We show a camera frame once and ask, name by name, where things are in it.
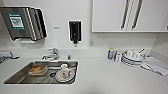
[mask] cabinet handle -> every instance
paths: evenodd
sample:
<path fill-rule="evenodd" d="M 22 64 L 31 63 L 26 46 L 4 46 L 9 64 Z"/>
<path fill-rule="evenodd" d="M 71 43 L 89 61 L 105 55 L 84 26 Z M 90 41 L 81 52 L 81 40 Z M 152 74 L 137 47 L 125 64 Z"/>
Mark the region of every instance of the cabinet handle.
<path fill-rule="evenodd" d="M 139 16 L 139 12 L 140 12 L 140 9 L 141 9 L 141 6 L 142 6 L 142 1 L 143 1 L 143 0 L 139 0 L 138 7 L 137 7 L 137 11 L 136 11 L 136 15 L 135 15 L 135 19 L 134 19 L 134 23 L 133 23 L 133 26 L 132 26 L 132 29 L 134 29 L 135 26 L 136 26 L 136 23 L 137 23 L 137 20 L 138 20 L 138 16 Z"/>
<path fill-rule="evenodd" d="M 122 22 L 122 25 L 121 25 L 121 30 L 124 28 L 124 25 L 125 25 L 125 20 L 126 20 L 126 16 L 127 16 L 127 12 L 128 12 L 129 1 L 130 0 L 126 0 L 125 12 L 124 12 L 124 16 L 123 16 L 123 22 Z"/>

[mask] dish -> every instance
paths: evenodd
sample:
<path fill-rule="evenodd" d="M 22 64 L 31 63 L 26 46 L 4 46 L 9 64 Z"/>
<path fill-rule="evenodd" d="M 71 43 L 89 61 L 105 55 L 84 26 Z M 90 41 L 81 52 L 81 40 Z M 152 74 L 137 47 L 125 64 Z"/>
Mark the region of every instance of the dish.
<path fill-rule="evenodd" d="M 133 57 L 129 57 L 127 56 L 125 53 L 123 53 L 123 57 L 132 60 L 132 61 L 136 61 L 136 62 L 141 62 L 144 58 L 142 56 L 140 56 L 138 59 L 137 58 L 133 58 Z"/>
<path fill-rule="evenodd" d="M 47 71 L 48 71 L 47 65 L 44 66 L 36 65 L 33 66 L 33 68 L 28 71 L 28 74 L 41 76 L 44 75 Z"/>
<path fill-rule="evenodd" d="M 128 66 L 131 66 L 131 67 L 140 67 L 140 65 L 141 65 L 141 63 L 142 63 L 142 62 L 137 62 L 137 61 L 129 60 L 129 59 L 125 58 L 125 57 L 122 57 L 121 61 L 122 61 L 124 64 L 126 64 L 126 65 L 128 65 Z"/>
<path fill-rule="evenodd" d="M 70 71 L 70 76 L 66 79 L 63 78 L 63 73 L 62 73 L 62 70 L 59 70 L 56 74 L 56 79 L 59 81 L 59 82 L 68 82 L 70 81 L 73 77 L 75 76 L 75 71 L 73 69 L 71 69 Z"/>

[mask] stainless steel sink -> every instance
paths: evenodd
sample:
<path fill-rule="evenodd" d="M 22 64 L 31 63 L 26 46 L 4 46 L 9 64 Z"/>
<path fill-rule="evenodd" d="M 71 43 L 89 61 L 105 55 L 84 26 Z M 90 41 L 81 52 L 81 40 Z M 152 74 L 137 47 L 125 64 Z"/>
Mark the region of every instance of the stainless steel sink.
<path fill-rule="evenodd" d="M 24 68 L 19 70 L 13 76 L 8 78 L 4 84 L 39 84 L 38 82 L 45 79 L 50 75 L 53 71 L 59 71 L 61 69 L 61 64 L 68 64 L 69 68 L 72 68 L 75 71 L 75 76 L 68 82 L 59 82 L 57 80 L 53 80 L 51 84 L 72 84 L 75 82 L 76 72 L 77 72 L 77 61 L 58 61 L 58 62 L 50 62 L 50 61 L 35 61 L 26 65 Z M 47 65 L 48 71 L 43 76 L 31 76 L 28 74 L 28 71 L 35 65 Z"/>

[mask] chrome faucet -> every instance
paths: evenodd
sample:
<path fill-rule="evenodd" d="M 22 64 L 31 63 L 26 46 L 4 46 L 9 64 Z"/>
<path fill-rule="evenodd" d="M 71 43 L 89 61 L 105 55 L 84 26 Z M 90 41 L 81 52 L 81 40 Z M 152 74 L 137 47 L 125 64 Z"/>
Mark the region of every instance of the chrome faucet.
<path fill-rule="evenodd" d="M 59 59 L 58 50 L 56 48 L 49 49 L 49 51 L 50 50 L 52 50 L 51 55 L 43 56 L 42 60 L 47 60 L 48 58 L 53 58 L 54 60 L 58 60 Z"/>

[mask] cabinet door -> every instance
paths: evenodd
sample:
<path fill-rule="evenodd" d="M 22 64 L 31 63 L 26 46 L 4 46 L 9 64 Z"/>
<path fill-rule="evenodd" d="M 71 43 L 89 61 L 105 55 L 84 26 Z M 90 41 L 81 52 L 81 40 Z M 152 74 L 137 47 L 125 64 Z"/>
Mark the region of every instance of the cabinet door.
<path fill-rule="evenodd" d="M 136 21 L 140 1 L 142 5 Z M 127 31 L 160 32 L 167 16 L 167 9 L 168 0 L 134 0 Z"/>
<path fill-rule="evenodd" d="M 125 32 L 131 2 L 132 0 L 93 0 L 92 32 Z"/>
<path fill-rule="evenodd" d="M 162 26 L 161 32 L 168 32 L 168 15 L 166 17 L 166 20 L 165 20 L 163 26 Z"/>

